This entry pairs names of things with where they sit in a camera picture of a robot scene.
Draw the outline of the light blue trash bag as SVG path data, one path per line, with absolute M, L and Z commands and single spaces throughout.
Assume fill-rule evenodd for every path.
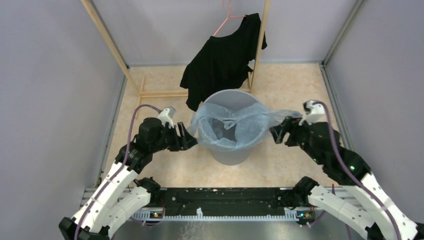
M 295 110 L 272 110 L 254 103 L 240 110 L 231 110 L 214 103 L 204 103 L 191 119 L 188 132 L 197 135 L 198 144 L 219 152 L 237 152 L 261 143 L 269 128 L 286 117 L 302 118 Z

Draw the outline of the grey plastic trash bin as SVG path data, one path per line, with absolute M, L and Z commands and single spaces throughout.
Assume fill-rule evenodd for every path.
M 227 89 L 212 94 L 199 107 L 193 124 L 201 145 L 210 150 L 217 162 L 235 166 L 248 158 L 252 148 L 236 138 L 238 123 L 244 118 L 237 111 L 259 102 L 248 92 Z

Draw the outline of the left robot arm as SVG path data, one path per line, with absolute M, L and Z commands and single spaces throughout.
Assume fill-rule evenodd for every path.
M 66 240 L 110 240 L 116 231 L 142 207 L 160 202 L 159 185 L 144 178 L 122 200 L 119 197 L 160 151 L 186 151 L 197 145 L 182 122 L 171 125 L 156 117 L 146 118 L 115 158 L 107 176 L 93 195 L 72 217 L 58 227 Z

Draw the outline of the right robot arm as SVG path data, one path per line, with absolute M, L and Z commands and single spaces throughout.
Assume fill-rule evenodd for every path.
M 409 219 L 378 183 L 370 166 L 356 152 L 340 145 L 340 134 L 329 122 L 310 123 L 288 116 L 269 131 L 276 144 L 300 147 L 322 171 L 361 204 L 355 207 L 304 176 L 293 187 L 299 206 L 312 205 L 338 218 L 365 240 L 422 240 L 424 225 Z

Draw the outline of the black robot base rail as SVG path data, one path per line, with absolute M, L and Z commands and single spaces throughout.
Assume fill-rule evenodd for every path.
M 153 222 L 164 218 L 206 219 L 300 219 L 316 217 L 315 206 L 304 192 L 279 187 L 162 188 L 136 217 Z

